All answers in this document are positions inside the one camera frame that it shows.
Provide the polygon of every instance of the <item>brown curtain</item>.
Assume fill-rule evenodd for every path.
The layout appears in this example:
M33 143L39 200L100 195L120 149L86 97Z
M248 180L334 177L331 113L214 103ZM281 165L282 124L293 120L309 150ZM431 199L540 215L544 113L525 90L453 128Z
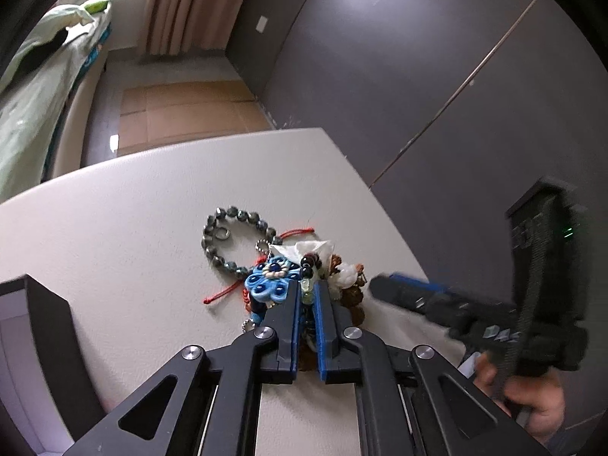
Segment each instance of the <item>brown curtain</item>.
M138 52L185 53L226 48L242 0L147 0Z

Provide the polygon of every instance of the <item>white table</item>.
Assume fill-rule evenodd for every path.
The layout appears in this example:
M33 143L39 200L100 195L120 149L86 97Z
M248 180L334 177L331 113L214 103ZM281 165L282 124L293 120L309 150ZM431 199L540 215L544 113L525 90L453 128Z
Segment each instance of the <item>white table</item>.
M201 299L229 280L200 246L220 205L259 212L278 231L314 226L367 277L424 277L378 201L320 129L206 139L75 171L0 205L0 281L30 274L69 301L84 360L112 409L188 344L230 344L245 318L238 291ZM223 255L256 257L255 231L235 229ZM431 344L452 362L463 347L422 318L364 300L364 327L387 344ZM302 374L265 386L257 453L358 454L351 385Z

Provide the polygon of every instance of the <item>pile of jewelry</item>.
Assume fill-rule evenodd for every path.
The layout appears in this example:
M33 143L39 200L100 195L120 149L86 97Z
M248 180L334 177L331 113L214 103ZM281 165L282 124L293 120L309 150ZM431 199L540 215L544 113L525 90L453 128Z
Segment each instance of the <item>pile of jewelry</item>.
M259 252L252 267L238 266L234 261L226 261L214 245L214 240L223 241L231 236L231 231L223 225L226 219L237 220L254 226L261 238L255 248ZM243 323L246 332L260 325L268 308L281 304L287 299L289 282L300 282L300 301L303 307L304 324L300 342L300 370L314 370L316 361L316 338L314 327L314 283L327 280L332 300L348 308L353 325L360 326L365 314L361 307L363 291L367 283L362 264L343 263L339 255L333 253L329 241L302 240L295 245L284 245L283 240L291 236L314 233L314 228L277 231L260 219L258 213L239 210L235 206L228 209L218 207L215 214L207 218L203 229L201 246L214 268L235 277L236 282L213 297L205 298L209 304L244 284L242 298L249 318Z

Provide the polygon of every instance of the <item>human hand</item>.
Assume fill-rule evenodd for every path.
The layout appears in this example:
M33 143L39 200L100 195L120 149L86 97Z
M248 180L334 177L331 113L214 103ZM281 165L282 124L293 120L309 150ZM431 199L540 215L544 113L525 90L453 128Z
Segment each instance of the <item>human hand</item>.
M475 385L489 396L498 369L490 362L487 353L475 361L475 371ZM555 370L549 370L542 377L509 377L504 394L511 401L532 408L526 431L541 444L551 439L564 422L564 390ZM503 403L495 403L511 416Z

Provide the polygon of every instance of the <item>metal ring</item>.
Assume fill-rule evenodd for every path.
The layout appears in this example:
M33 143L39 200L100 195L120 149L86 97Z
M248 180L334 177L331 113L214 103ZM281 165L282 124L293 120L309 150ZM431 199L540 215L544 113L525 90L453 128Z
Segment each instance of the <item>metal ring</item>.
M260 244L266 245L266 248L263 249L262 247L260 247ZM264 255L268 255L270 253L270 242L268 240L264 240L263 238L261 238L255 244L255 249Z
M225 226L215 228L214 237L218 240L228 240L230 238L230 230Z
M242 333L248 333L249 331L253 331L255 329L254 322L249 318L245 322L242 323Z

